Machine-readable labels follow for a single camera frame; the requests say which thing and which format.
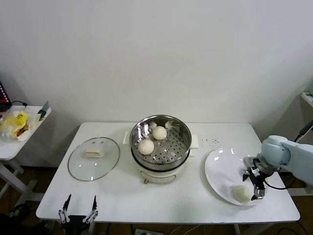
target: yellow package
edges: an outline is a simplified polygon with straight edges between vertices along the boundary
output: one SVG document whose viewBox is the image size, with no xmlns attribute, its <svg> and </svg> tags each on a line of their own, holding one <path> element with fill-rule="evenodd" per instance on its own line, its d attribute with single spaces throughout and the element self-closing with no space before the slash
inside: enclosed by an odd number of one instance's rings
<svg viewBox="0 0 313 235">
<path fill-rule="evenodd" d="M 17 114 L 15 112 L 12 112 L 4 120 L 1 129 L 2 131 L 6 133 L 7 136 L 11 136 L 11 135 L 16 136 L 16 134 L 23 127 L 25 127 L 27 123 L 27 119 L 28 119 L 28 115 L 23 111 L 20 111 Z"/>
<path fill-rule="evenodd" d="M 20 113 L 16 117 L 16 120 L 17 120 L 16 124 L 17 124 L 18 129 L 21 129 L 26 125 L 27 118 L 28 118 L 27 114 L 24 113 L 23 111 L 20 111 Z"/>
</svg>

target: white table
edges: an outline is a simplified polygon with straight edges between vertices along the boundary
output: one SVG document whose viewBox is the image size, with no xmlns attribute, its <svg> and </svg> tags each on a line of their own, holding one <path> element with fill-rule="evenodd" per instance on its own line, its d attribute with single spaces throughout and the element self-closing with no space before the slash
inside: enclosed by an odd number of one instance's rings
<svg viewBox="0 0 313 235">
<path fill-rule="evenodd" d="M 41 110 L 41 106 L 12 106 L 12 109 L 18 111 L 23 110 L 25 113 L 38 113 Z M 5 142 L 0 139 L 0 177 L 3 178 L 7 183 L 0 191 L 0 198 L 4 195 L 5 191 L 11 185 L 18 192 L 21 193 L 19 200 L 16 205 L 24 203 L 26 200 L 31 201 L 40 201 L 43 197 L 43 193 L 34 193 L 32 192 L 35 187 L 37 180 L 33 179 L 29 182 L 28 185 L 25 185 L 22 181 L 20 181 L 16 175 L 18 173 L 23 174 L 24 170 L 20 167 L 20 165 L 13 159 L 18 152 L 23 148 L 23 146 L 27 143 L 27 141 L 31 138 L 34 132 L 38 129 L 38 127 L 44 122 L 45 118 L 49 116 L 51 113 L 51 109 L 49 108 L 44 119 L 39 122 L 36 129 L 31 132 L 31 135 L 24 141 L 11 141 Z M 14 172 L 11 173 L 2 163 L 9 164 Z"/>
<path fill-rule="evenodd" d="M 197 134 L 199 149 L 187 159 L 182 174 L 165 185 L 144 184 L 129 145 L 123 145 L 126 131 L 135 123 L 83 123 L 67 150 L 37 211 L 42 219 L 59 219 L 58 210 L 72 194 L 68 214 L 86 215 L 97 196 L 96 222 L 125 223 L 274 223 L 296 221 L 300 214 L 286 190 L 269 188 L 266 197 L 254 207 L 240 207 L 223 200 L 204 174 L 204 161 L 213 149 L 240 149 L 251 156 L 260 152 L 261 143 L 253 128 L 245 123 L 187 123 Z M 115 140 L 121 151 L 116 167 L 105 177 L 82 182 L 70 176 L 67 161 L 82 142 L 95 137 Z M 275 173 L 269 183 L 283 187 Z"/>
</svg>

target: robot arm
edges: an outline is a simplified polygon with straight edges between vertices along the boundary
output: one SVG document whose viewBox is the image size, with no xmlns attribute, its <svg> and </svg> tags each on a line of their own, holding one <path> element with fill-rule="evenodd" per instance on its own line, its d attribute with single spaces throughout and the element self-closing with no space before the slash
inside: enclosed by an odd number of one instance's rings
<svg viewBox="0 0 313 235">
<path fill-rule="evenodd" d="M 293 175 L 313 184 L 313 146 L 298 144 L 282 136 L 269 136 L 263 143 L 261 153 L 256 158 L 245 158 L 247 167 L 243 181 L 248 177 L 254 185 L 254 196 L 251 200 L 262 199 L 265 193 L 264 181 L 280 167 Z"/>
</svg>

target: white plate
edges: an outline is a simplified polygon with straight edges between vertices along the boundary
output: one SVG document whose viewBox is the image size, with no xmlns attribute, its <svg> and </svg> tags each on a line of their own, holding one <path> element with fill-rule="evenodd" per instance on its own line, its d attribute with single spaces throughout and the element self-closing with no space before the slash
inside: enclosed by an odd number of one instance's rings
<svg viewBox="0 0 313 235">
<path fill-rule="evenodd" d="M 214 191 L 226 201 L 238 206 L 254 206 L 260 200 L 241 203 L 235 199 L 232 190 L 238 185 L 246 186 L 253 195 L 253 184 L 250 179 L 243 182 L 243 159 L 248 154 L 240 153 L 231 148 L 220 148 L 209 154 L 205 161 L 205 175 Z"/>
</svg>

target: power strip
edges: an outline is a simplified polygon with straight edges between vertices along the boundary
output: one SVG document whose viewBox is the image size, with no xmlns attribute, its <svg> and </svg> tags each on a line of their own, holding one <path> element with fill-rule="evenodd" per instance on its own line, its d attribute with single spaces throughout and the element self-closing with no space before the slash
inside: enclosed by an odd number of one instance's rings
<svg viewBox="0 0 313 235">
<path fill-rule="evenodd" d="M 148 230 L 136 229 L 135 235 L 164 235 L 164 234 L 152 232 L 152 231 L 148 231 Z"/>
</svg>

